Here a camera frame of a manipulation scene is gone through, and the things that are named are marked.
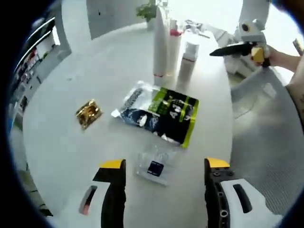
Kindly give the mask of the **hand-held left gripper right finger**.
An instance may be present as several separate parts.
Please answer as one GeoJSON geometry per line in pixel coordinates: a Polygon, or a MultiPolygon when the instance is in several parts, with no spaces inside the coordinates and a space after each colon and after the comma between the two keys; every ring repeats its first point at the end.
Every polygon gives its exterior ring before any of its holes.
{"type": "Polygon", "coordinates": [[[282,220],[266,206],[265,197],[245,179],[235,178],[220,159],[204,160],[208,228],[275,228],[282,220]]]}

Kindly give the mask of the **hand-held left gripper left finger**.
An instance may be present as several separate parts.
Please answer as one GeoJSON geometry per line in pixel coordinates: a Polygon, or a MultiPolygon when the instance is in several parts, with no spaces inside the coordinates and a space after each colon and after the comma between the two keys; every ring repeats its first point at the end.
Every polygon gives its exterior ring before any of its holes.
{"type": "Polygon", "coordinates": [[[126,160],[103,162],[80,193],[79,228],[123,228],[126,160]]]}

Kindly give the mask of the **person's right hand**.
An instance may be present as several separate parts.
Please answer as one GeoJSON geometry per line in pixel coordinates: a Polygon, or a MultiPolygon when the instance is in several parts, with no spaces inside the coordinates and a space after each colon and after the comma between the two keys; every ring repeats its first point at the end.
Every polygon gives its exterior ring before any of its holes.
{"type": "Polygon", "coordinates": [[[270,59],[271,66],[282,67],[293,73],[296,72],[299,62],[301,60],[301,57],[288,55],[286,53],[283,53],[283,52],[280,52],[280,51],[274,49],[271,46],[268,46],[268,47],[270,50],[269,59],[270,59]]]}

